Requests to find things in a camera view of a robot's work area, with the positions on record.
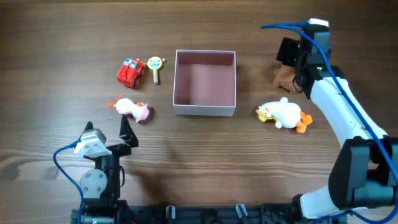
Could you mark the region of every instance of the toy car wheel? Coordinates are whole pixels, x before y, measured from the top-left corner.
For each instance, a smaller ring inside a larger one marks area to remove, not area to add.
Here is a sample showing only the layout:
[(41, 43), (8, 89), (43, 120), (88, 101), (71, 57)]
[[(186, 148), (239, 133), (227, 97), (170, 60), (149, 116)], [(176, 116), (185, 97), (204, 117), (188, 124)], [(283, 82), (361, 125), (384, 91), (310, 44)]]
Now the toy car wheel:
[(136, 79), (134, 80), (134, 87), (138, 86), (138, 83), (139, 83), (139, 79), (136, 78)]

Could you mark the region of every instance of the box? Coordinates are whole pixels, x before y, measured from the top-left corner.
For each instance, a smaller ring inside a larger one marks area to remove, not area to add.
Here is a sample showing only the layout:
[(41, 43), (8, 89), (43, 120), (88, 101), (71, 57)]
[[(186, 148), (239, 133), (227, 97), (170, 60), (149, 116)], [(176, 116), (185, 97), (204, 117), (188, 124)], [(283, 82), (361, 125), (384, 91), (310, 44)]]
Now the box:
[(236, 107), (235, 52), (177, 50), (173, 106), (177, 114), (232, 116)]

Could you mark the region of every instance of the toy car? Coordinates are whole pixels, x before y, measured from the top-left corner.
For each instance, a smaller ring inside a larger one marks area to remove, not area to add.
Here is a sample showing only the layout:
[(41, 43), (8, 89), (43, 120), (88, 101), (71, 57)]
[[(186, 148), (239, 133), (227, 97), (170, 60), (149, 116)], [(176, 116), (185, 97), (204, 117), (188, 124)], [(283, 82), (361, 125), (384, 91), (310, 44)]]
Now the toy car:
[(139, 77), (145, 72), (145, 64), (137, 58), (126, 58), (120, 67), (116, 78), (119, 83), (128, 87), (135, 87), (139, 83)]

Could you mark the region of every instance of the white plush toy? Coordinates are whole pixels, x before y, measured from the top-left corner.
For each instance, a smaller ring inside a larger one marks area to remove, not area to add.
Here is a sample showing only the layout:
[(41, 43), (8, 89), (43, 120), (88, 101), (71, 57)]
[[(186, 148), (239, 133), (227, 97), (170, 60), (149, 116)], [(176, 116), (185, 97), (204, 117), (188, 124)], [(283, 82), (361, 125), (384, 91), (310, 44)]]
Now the white plush toy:
[(274, 119), (276, 128), (296, 127), (299, 133), (304, 133), (307, 125), (312, 123), (312, 117), (305, 114), (297, 104), (288, 103), (286, 97), (280, 101), (264, 103), (256, 112), (262, 122)]
[(136, 119), (136, 122), (147, 119), (149, 110), (148, 104), (137, 103), (135, 104), (132, 100), (127, 98), (117, 98), (118, 102), (114, 105), (113, 103), (108, 103), (108, 107), (116, 107), (116, 111), (119, 114), (132, 114)]

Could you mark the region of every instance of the wooden surface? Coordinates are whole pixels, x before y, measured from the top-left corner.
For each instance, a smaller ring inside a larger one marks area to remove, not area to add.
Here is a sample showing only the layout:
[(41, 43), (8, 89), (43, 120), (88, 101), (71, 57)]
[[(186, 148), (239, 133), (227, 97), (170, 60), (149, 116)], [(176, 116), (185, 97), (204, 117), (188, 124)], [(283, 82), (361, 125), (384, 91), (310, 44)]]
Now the wooden surface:
[[(68, 223), (79, 195), (52, 155), (76, 140), (87, 121), (120, 142), (128, 97), (154, 108), (131, 120), (140, 146), (121, 160), (130, 205), (258, 205), (289, 202), (327, 184), (339, 144), (304, 95), (272, 86), (284, 30), (262, 24), (330, 21), (332, 64), (347, 76), (368, 114), (398, 135), (398, 22), (394, 1), (175, 1), (0, 5), (0, 223)], [(176, 49), (234, 50), (237, 107), (232, 118), (176, 116)], [(161, 85), (147, 72), (138, 90), (116, 81), (126, 57), (166, 58)], [(261, 123), (259, 105), (288, 96), (313, 116), (305, 134)], [(59, 163), (76, 180), (93, 168), (68, 150)], [(383, 218), (391, 208), (366, 212)], [(352, 223), (360, 223), (357, 218)]]

